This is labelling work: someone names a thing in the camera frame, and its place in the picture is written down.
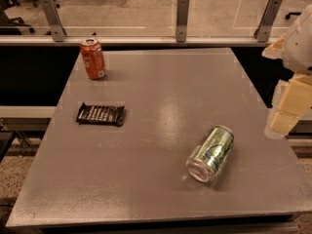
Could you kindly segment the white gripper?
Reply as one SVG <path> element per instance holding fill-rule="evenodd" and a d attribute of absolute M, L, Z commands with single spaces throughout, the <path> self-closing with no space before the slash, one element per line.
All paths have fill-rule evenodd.
<path fill-rule="evenodd" d="M 312 5 L 308 5 L 281 35 L 262 51 L 267 59 L 282 58 L 295 74 L 275 87 L 264 134 L 271 139 L 286 136 L 312 107 Z"/>

